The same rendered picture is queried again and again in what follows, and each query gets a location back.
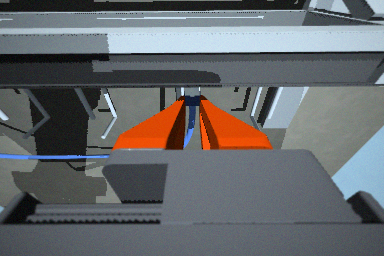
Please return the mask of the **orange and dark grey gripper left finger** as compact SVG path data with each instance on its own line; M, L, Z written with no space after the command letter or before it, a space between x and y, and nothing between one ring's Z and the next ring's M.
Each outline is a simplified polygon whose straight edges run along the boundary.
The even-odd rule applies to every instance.
M185 97L182 95L170 107L119 135L112 151L118 148L183 150L185 121Z

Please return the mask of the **blue patch cord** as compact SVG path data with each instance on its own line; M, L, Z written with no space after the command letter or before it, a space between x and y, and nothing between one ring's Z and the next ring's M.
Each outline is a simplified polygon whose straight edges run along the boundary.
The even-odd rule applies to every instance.
M189 106L189 123L186 136L184 138L184 148L188 144L194 129L196 116L196 106ZM63 155L63 156L43 156L43 155L15 155L15 154L1 154L0 158L9 159L84 159L84 158L108 158L110 154L100 155Z

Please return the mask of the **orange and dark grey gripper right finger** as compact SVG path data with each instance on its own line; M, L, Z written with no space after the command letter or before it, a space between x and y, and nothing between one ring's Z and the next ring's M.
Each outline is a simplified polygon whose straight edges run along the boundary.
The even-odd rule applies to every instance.
M273 149L266 134L214 106L203 95L199 122L202 150Z

